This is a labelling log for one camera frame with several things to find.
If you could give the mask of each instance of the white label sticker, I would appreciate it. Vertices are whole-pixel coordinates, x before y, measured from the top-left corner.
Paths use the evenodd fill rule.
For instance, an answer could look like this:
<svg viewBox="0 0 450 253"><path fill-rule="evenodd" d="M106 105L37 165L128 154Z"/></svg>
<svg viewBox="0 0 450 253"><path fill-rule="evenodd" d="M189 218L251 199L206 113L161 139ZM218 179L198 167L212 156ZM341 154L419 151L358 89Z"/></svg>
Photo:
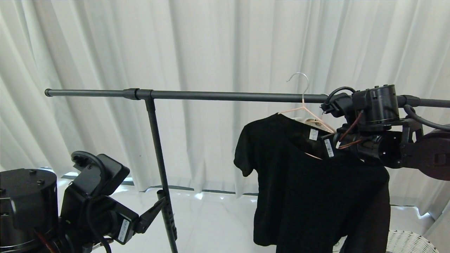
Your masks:
<svg viewBox="0 0 450 253"><path fill-rule="evenodd" d="M317 136L319 136L319 131L316 129L311 129L310 140L317 140Z"/></svg>
<svg viewBox="0 0 450 253"><path fill-rule="evenodd" d="M124 242L126 234L128 233L128 226L130 225L130 222L126 219L122 222L122 228L120 228L119 237L117 238L119 241Z"/></svg>
<svg viewBox="0 0 450 253"><path fill-rule="evenodd" d="M329 139L325 139L325 147L327 148L327 152L328 152L328 156L329 157L333 157L334 153L333 153L333 149L331 148L331 143Z"/></svg>

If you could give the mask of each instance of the white floor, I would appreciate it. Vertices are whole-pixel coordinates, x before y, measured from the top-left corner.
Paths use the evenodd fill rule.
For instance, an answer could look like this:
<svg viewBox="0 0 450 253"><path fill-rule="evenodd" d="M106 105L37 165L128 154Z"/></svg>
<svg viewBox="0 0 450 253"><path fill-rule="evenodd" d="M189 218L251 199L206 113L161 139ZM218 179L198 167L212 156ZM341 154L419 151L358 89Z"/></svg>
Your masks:
<svg viewBox="0 0 450 253"><path fill-rule="evenodd" d="M58 182L58 202L69 180ZM157 201L156 191L136 192L133 186L120 186L112 197L128 208L142 214ZM253 243L253 215L257 197L232 194L199 193L171 190L175 224L178 230L177 247L180 253L274 253L275 246L261 247ZM434 220L419 217L412 207L392 207L391 229L407 230L423 235ZM126 244L111 244L113 253L170 253L161 215L145 234L137 234ZM103 248L94 251L104 252Z"/></svg>

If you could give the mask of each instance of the black shirt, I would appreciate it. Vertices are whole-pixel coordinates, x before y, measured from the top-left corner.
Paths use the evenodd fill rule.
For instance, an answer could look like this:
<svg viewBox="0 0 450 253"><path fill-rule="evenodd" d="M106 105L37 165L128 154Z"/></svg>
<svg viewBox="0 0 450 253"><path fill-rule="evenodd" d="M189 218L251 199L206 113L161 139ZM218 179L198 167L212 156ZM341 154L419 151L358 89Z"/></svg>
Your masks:
<svg viewBox="0 0 450 253"><path fill-rule="evenodd" d="M332 252L389 180L383 166L352 155L307 155L326 155L319 138L310 140L312 128L275 114L247 124L236 147L234 163L242 174L258 172L253 240L277 245L277 253Z"/></svg>

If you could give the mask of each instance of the curtain fold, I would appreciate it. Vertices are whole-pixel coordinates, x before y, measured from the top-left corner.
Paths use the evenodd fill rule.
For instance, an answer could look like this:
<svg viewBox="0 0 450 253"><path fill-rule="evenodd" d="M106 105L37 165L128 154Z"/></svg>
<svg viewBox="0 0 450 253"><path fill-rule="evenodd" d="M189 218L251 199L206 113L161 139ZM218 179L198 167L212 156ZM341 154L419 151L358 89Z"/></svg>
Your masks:
<svg viewBox="0 0 450 253"><path fill-rule="evenodd" d="M450 97L448 1L1 1L0 15L2 169L48 166L61 176L73 170L70 153L86 150L128 166L138 190L160 184L143 101L47 98L46 88L302 93L304 79L286 83L301 71L307 93L395 84L398 94ZM241 129L298 104L156 107L169 184L239 196L258 192L257 175L233 165ZM450 121L447 109L417 112ZM389 172L392 204L435 218L448 204L449 182Z"/></svg>

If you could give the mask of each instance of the clothing rack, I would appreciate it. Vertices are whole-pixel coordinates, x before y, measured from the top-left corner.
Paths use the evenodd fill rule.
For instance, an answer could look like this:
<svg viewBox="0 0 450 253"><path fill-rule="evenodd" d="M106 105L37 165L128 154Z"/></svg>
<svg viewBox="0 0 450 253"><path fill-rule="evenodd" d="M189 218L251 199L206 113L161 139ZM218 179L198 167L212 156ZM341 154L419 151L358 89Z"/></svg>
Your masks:
<svg viewBox="0 0 450 253"><path fill-rule="evenodd" d="M167 183L166 168L162 156L161 139L156 117L155 99L189 99L189 100L221 100L221 101L256 101L256 102L290 102L300 103L302 94L273 94L273 93L246 93L246 92L208 92L208 91L162 91L145 89L125 90L52 90L46 89L45 95L53 96L80 96L80 97L123 97L132 100L144 100L147 107L148 118L155 146L156 161L161 178L162 191L166 197L167 205L162 208L162 217L166 227L167 237L172 253L178 253L176 247L176 227L173 218L172 204ZM305 103L323 103L327 95L304 94ZM405 104L411 106L429 106L450 108L450 101L439 99L420 99L409 95L397 96L399 107Z"/></svg>

